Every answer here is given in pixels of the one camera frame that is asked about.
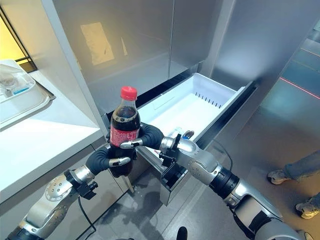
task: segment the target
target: red bottle cap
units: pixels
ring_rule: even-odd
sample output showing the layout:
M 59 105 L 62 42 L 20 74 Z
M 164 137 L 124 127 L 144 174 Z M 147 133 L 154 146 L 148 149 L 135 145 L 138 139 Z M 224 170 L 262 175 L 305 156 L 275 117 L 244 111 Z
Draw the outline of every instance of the red bottle cap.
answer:
M 132 86 L 123 86 L 121 88 L 121 98 L 128 101 L 137 100 L 137 89 Z

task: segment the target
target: white tray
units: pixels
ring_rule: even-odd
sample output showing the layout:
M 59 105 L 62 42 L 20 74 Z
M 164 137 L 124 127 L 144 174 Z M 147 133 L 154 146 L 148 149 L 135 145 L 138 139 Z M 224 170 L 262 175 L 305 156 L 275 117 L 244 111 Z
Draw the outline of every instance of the white tray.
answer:
M 165 136 L 176 127 L 194 131 L 197 138 L 229 107 L 245 87 L 235 91 L 199 73 L 148 102 L 138 111 L 141 121 L 159 128 Z M 159 161 L 159 151 L 146 148 Z
M 50 97 L 41 90 L 36 82 L 14 61 L 0 60 L 0 64 L 21 70 L 20 78 L 31 84 L 29 89 L 0 101 L 0 130 L 9 124 L 43 108 L 50 101 Z

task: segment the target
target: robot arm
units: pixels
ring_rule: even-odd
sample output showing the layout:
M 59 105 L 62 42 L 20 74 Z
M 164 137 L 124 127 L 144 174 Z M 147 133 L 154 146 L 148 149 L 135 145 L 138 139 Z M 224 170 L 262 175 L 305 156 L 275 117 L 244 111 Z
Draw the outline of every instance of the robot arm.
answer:
M 166 164 L 169 162 L 185 167 L 195 178 L 217 193 L 249 239 L 301 239 L 291 227 L 283 223 L 279 210 L 258 190 L 221 166 L 211 153 L 180 137 L 164 137 L 159 157 Z
M 142 123 L 139 131 L 139 144 L 159 149 L 162 132 L 151 125 Z M 112 158 L 110 145 L 94 152 L 86 164 L 75 169 L 67 170 L 64 174 L 54 178 L 45 188 L 42 197 L 31 207 L 27 215 L 6 240 L 44 240 L 61 223 L 70 205 L 78 196 L 91 199 L 98 184 L 93 181 L 96 175 L 109 168 L 123 166 L 131 159 L 129 157 Z

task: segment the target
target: bottle label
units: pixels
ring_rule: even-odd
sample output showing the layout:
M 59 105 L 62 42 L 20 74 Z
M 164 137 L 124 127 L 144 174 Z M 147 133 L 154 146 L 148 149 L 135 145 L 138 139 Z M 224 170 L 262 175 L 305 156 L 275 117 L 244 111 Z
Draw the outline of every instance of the bottle label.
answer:
M 114 126 L 111 125 L 110 128 L 110 143 L 120 147 L 120 144 L 134 140 L 138 137 L 139 129 L 132 130 L 132 131 L 122 131 L 119 129 L 114 128 Z

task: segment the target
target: cola bottle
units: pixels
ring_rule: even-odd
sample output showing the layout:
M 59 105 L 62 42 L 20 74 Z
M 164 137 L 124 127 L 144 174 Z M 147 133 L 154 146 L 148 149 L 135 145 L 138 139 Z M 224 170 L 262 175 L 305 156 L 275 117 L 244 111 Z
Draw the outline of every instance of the cola bottle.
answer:
M 115 178 L 128 176 L 133 167 L 134 149 L 121 149 L 120 144 L 136 139 L 139 134 L 140 116 L 136 108 L 137 90 L 131 86 L 121 88 L 121 104 L 114 110 L 111 117 L 110 146 L 113 158 L 130 157 L 131 161 L 123 166 L 111 167 Z

